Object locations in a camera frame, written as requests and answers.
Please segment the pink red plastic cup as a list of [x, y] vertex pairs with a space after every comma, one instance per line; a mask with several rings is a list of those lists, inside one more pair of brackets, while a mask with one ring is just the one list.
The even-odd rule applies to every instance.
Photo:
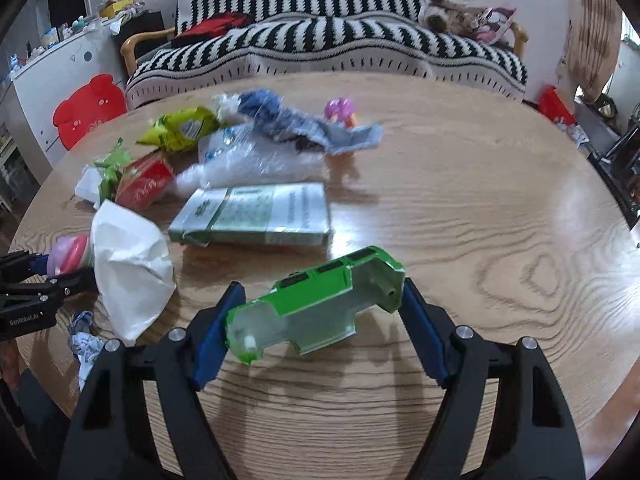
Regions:
[[48, 255], [47, 276], [72, 273], [93, 266], [93, 252], [90, 234], [87, 232], [61, 236], [54, 243]]

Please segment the red bag by wall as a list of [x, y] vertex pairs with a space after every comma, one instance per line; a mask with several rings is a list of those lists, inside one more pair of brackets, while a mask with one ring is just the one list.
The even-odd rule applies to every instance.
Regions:
[[555, 86], [547, 86], [542, 90], [538, 110], [556, 124], [576, 124], [574, 99]]

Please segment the green white candy wrapper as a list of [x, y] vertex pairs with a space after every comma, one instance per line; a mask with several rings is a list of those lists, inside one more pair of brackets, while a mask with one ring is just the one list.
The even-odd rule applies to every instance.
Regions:
[[132, 157], [122, 146], [122, 138], [119, 138], [111, 151], [85, 166], [75, 185], [74, 195], [93, 203], [95, 210], [106, 200], [114, 202], [120, 179], [130, 162]]

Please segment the white tissue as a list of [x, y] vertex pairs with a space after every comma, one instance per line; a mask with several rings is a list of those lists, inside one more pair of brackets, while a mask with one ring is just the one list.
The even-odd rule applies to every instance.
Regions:
[[152, 221], [107, 200], [93, 217], [90, 242], [107, 317], [116, 337], [131, 346], [176, 290], [166, 237]]

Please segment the green white paper box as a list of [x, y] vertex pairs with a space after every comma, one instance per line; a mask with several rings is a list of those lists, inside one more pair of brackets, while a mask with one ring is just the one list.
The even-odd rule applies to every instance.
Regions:
[[322, 246], [330, 233], [324, 185], [312, 182], [197, 190], [168, 228], [173, 242], [198, 246]]

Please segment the pink purple small toy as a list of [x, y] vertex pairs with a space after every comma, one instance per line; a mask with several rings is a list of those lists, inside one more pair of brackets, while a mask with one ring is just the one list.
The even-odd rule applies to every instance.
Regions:
[[358, 126], [355, 107], [350, 99], [337, 98], [329, 100], [324, 108], [324, 116], [330, 122], [338, 122], [347, 128]]

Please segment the clear plastic bag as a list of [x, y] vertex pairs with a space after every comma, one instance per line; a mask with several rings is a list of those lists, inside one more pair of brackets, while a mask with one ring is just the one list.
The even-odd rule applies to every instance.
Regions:
[[321, 178], [323, 168], [321, 153], [300, 152], [293, 142], [273, 142], [243, 124], [198, 140], [198, 162], [177, 174], [171, 189], [188, 198], [197, 190]]

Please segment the plush toy on sofa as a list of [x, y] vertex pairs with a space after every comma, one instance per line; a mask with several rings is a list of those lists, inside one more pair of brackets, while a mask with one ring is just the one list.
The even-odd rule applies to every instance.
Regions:
[[418, 22], [438, 34], [498, 44], [511, 27], [516, 10], [503, 6], [469, 6], [452, 0], [422, 0]]

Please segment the small crumpled paper ball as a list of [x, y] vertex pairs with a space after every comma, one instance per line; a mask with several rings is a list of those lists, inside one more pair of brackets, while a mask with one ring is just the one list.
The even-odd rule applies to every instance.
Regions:
[[93, 365], [104, 346], [104, 341], [93, 333], [93, 326], [93, 313], [81, 311], [74, 316], [67, 327], [68, 346], [78, 362], [79, 390], [85, 387]]

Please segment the green plastic toy car shell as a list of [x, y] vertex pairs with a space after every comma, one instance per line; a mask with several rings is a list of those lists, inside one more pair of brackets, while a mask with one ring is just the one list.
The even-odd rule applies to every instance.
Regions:
[[376, 246], [293, 273], [229, 311], [228, 348], [247, 365], [284, 342], [302, 356], [326, 348], [356, 334], [360, 312], [373, 306], [396, 312], [405, 278], [402, 264]]

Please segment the blue grey wrapper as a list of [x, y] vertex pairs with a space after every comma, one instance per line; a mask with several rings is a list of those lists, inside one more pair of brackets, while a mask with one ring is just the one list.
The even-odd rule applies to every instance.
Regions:
[[276, 143], [293, 143], [297, 151], [321, 152], [331, 156], [377, 148], [382, 140], [380, 125], [347, 128], [282, 104], [282, 98], [268, 89], [240, 94], [240, 114], [253, 121], [255, 129]]

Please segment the white cabinet with red sticker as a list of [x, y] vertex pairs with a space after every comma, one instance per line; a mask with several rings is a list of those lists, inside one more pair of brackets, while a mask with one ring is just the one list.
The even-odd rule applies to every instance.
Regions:
[[56, 108], [101, 74], [112, 76], [119, 87], [127, 80], [107, 22], [88, 26], [10, 75], [1, 99], [1, 125], [38, 182], [67, 153], [53, 123]]

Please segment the striped black white sofa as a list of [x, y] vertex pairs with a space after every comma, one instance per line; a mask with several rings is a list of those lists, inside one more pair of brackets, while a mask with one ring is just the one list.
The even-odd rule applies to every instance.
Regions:
[[237, 79], [301, 72], [381, 72], [525, 96], [514, 48], [425, 24], [424, 0], [177, 0], [176, 35], [233, 18], [213, 38], [158, 50], [126, 84], [129, 108]]

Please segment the red cigarette pack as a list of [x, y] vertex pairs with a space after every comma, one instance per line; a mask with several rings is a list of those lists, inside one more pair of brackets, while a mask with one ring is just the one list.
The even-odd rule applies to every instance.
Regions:
[[125, 168], [116, 190], [115, 203], [133, 211], [142, 211], [174, 181], [174, 170], [164, 153], [154, 151], [134, 160]]

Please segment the red cloth on sofa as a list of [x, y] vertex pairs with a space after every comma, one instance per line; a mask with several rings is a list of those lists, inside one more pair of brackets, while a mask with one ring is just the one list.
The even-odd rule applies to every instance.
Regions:
[[200, 24], [192, 26], [171, 40], [171, 47], [182, 48], [192, 46], [201, 41], [224, 36], [229, 30], [242, 28], [254, 23], [254, 16], [238, 12], [213, 14]]

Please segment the yellow green snack bag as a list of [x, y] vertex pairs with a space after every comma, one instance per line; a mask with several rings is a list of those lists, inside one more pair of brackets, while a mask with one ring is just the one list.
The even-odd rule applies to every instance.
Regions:
[[137, 140], [138, 145], [154, 146], [165, 153], [194, 150], [198, 141], [221, 127], [214, 112], [204, 106], [186, 108], [157, 119]]

